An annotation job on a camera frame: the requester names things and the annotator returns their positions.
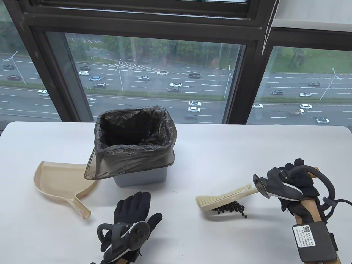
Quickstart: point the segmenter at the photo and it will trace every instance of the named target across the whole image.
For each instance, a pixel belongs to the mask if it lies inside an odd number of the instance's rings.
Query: dustpan
[[[80,199],[93,190],[98,181],[84,178],[86,167],[86,164],[42,161],[34,175],[34,184],[48,198],[68,202],[83,219],[88,219],[92,213]]]

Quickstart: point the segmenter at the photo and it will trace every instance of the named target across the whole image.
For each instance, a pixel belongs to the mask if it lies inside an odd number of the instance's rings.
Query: black car
[[[170,89],[168,89],[168,92],[170,92],[170,93],[179,93],[180,89],[178,89],[178,88],[170,88]]]
[[[184,118],[197,120],[197,117],[195,115],[186,115]]]
[[[81,66],[80,71],[90,71],[90,67],[89,66]]]
[[[308,84],[308,86],[311,86],[311,87],[319,87],[320,86],[320,83],[319,82],[310,82]]]
[[[199,73],[190,73],[188,75],[188,78],[200,79],[200,74]]]
[[[98,82],[98,83],[93,84],[93,87],[94,88],[106,88],[106,83]]]
[[[271,94],[284,94],[284,91],[283,90],[275,90],[275,91],[272,91]]]
[[[9,81],[20,81],[20,80],[21,80],[21,76],[18,76],[18,75],[9,75],[9,76],[7,77],[7,79],[8,79]]]
[[[13,66],[12,64],[6,64],[3,66],[4,69],[7,69],[7,70],[14,70],[15,69],[15,66]]]

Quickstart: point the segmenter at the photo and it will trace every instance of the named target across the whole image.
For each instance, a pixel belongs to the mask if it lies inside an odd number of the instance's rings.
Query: plastic bag
[[[87,180],[163,168],[175,161],[175,123],[161,106],[106,111],[98,116],[94,135]]]

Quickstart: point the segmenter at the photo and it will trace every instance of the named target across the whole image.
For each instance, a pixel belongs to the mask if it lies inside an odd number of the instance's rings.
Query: trash can
[[[88,180],[114,177],[119,187],[162,182],[175,160],[175,123],[161,106],[106,111],[94,135]]]

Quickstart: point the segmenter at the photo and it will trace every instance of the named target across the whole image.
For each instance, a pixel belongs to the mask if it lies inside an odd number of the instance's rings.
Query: black glove
[[[302,159],[296,159],[294,164],[292,163],[287,163],[285,167],[280,167],[278,168],[279,170],[291,170],[296,166],[304,165],[304,160]],[[320,217],[322,221],[325,221],[325,214],[324,212],[320,209],[320,202],[318,199],[319,192],[318,190],[314,187],[314,182],[312,177],[309,175],[307,171],[302,171],[297,174],[291,175],[289,179],[281,179],[283,182],[288,183],[290,185],[293,185],[300,189],[303,193],[304,197],[311,198],[315,200],[316,206],[318,208]],[[300,204],[301,202],[292,202],[288,201],[285,199],[279,198],[281,202],[281,209],[284,212],[286,209],[290,211],[291,214],[296,214],[298,215],[298,212],[293,212],[294,208],[297,208],[296,205]]]
[[[135,195],[129,196],[126,200],[118,202],[114,212],[114,224],[123,222],[127,224],[133,224],[140,221],[145,221],[149,214],[150,208],[150,193],[149,192],[138,192]],[[150,227],[150,233],[154,230],[156,225],[162,220],[162,214],[157,213],[152,215],[148,220]],[[125,233],[128,231],[128,227],[122,231]],[[101,251],[104,252],[111,244],[112,231],[108,231],[105,235],[104,242],[101,245]],[[124,254],[121,258],[128,262],[135,262],[137,257],[140,255],[140,249],[129,251]]]

